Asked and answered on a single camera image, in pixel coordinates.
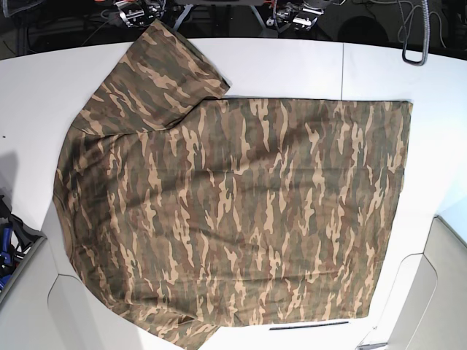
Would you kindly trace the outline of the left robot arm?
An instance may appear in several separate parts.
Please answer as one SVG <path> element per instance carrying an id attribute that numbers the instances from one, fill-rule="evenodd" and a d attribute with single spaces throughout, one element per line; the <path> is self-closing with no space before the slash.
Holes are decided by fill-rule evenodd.
<path id="1" fill-rule="evenodd" d="M 332 1 L 270 1 L 269 3 L 272 14 L 266 20 L 266 25 L 283 32 L 289 27 L 296 31 L 309 31 Z"/>

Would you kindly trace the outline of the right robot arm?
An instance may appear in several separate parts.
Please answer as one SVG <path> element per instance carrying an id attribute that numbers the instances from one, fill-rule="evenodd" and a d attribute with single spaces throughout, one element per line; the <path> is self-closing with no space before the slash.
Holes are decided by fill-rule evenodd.
<path id="1" fill-rule="evenodd" d="M 166 11 L 166 1 L 121 0 L 114 1 L 121 20 L 129 27 L 145 27 Z"/>

